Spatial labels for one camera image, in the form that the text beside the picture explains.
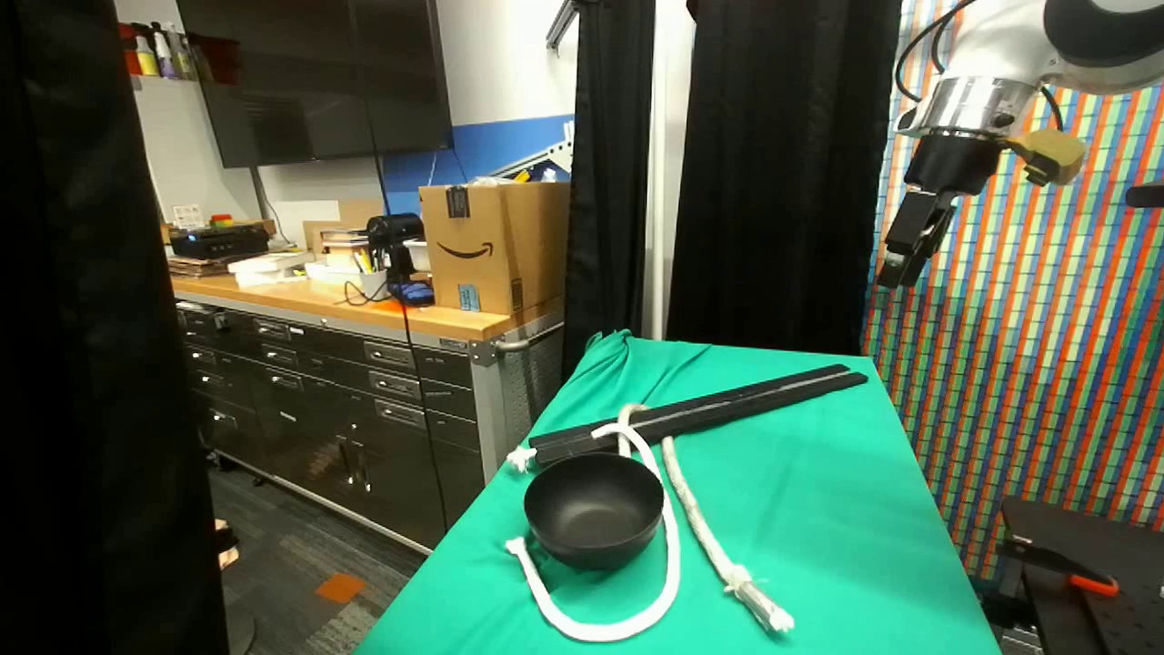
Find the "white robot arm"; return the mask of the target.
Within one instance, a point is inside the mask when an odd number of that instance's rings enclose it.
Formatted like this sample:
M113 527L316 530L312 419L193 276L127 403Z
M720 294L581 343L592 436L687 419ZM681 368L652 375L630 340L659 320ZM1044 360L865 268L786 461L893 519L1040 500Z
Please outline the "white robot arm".
M1072 136L1015 136L1035 94L1049 85L1126 94L1164 78L1164 0L962 0L938 27L954 18L962 29L949 63L900 119L917 151L876 262L884 288L917 284L954 205L986 191L1004 151L1027 165L1035 185L1077 175Z

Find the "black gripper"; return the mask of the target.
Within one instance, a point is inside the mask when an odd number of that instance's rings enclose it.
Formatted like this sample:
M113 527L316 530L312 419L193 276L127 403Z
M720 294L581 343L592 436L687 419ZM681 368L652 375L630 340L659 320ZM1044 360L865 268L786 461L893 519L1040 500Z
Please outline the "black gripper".
M974 197L996 171L1004 147L991 138L923 136L907 169L907 192L881 246L876 284L914 288L929 259L938 250L954 205L945 197Z

